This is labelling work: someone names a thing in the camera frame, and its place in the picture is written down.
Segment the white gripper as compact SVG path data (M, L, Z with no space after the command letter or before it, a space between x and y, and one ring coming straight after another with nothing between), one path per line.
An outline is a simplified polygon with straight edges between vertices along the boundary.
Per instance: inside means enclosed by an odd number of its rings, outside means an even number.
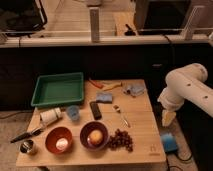
M162 111L162 125L167 127L176 117L176 113L171 111L179 110L184 104L184 98L166 87L160 93L157 101L166 109Z

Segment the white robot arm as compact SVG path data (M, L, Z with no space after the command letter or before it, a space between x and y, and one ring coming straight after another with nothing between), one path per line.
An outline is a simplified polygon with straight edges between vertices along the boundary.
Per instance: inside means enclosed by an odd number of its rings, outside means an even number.
M166 77L166 87L157 101L163 107L162 125L169 126L186 100L192 102L213 118L213 89L204 84L208 78L207 69L193 63L170 71Z

